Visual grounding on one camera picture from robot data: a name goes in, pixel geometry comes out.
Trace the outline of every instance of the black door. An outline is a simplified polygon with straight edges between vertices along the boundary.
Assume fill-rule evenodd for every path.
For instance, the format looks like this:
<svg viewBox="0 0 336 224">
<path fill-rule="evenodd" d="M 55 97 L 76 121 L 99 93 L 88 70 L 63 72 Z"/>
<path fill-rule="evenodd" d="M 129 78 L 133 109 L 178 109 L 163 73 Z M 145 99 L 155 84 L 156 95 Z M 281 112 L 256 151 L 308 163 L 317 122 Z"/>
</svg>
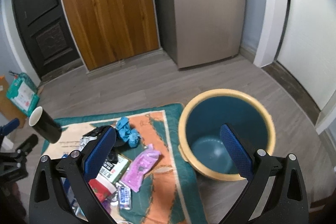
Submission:
<svg viewBox="0 0 336 224">
<path fill-rule="evenodd" d="M 60 0 L 13 0 L 24 48 L 42 77 L 79 58 Z"/>
</svg>

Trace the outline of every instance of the rug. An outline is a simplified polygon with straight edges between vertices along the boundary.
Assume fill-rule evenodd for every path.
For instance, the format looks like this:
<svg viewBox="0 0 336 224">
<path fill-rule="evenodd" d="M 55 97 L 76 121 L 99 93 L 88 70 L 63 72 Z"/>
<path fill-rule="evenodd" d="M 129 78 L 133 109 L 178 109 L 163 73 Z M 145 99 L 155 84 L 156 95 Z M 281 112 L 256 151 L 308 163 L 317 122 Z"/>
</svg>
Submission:
<svg viewBox="0 0 336 224">
<path fill-rule="evenodd" d="M 162 158 L 145 176 L 140 191 L 132 191 L 132 210 L 114 211 L 116 219 L 134 224 L 205 224 L 207 223 L 199 196 L 196 174 L 178 150 L 177 127 L 183 110 L 181 104 L 140 109 L 129 112 L 55 119 L 63 129 L 56 144 L 45 141 L 42 153 L 60 158 L 78 148 L 81 136 L 94 127 L 115 126 L 126 116 L 139 131 L 142 141 L 137 148 L 118 151 L 130 160 L 152 143 Z"/>
</svg>

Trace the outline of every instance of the yellow bucket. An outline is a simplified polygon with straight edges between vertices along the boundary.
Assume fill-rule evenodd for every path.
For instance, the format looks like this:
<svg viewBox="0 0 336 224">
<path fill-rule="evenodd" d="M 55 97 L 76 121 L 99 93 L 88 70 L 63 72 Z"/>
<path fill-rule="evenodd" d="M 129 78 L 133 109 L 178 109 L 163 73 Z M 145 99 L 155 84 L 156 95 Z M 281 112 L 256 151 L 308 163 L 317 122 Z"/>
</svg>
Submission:
<svg viewBox="0 0 336 224">
<path fill-rule="evenodd" d="M 255 149 L 273 154 L 276 135 L 271 115 L 255 98 L 229 89 L 203 92 L 187 104 L 178 124 L 179 151 L 206 177 L 242 180 L 219 137 L 224 123 L 231 124 Z"/>
</svg>

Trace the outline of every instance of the red package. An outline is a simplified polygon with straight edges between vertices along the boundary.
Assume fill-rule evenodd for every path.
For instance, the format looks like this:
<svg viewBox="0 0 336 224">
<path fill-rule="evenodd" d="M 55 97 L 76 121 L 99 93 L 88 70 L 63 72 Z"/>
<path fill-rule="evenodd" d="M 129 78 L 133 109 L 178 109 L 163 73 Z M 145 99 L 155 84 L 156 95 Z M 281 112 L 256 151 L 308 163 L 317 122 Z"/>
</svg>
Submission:
<svg viewBox="0 0 336 224">
<path fill-rule="evenodd" d="M 100 174 L 95 179 L 90 180 L 89 185 L 100 202 L 103 202 L 117 190 L 111 182 Z"/>
</svg>

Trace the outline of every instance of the refrigerator door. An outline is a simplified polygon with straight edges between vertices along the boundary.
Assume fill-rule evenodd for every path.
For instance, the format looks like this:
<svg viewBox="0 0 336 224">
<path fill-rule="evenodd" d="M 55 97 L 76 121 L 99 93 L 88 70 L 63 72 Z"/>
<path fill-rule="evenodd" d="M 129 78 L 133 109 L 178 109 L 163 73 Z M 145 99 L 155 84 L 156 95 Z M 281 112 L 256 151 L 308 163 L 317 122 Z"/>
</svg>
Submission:
<svg viewBox="0 0 336 224">
<path fill-rule="evenodd" d="M 174 0 L 179 68 L 238 53 L 245 0 Z"/>
</svg>

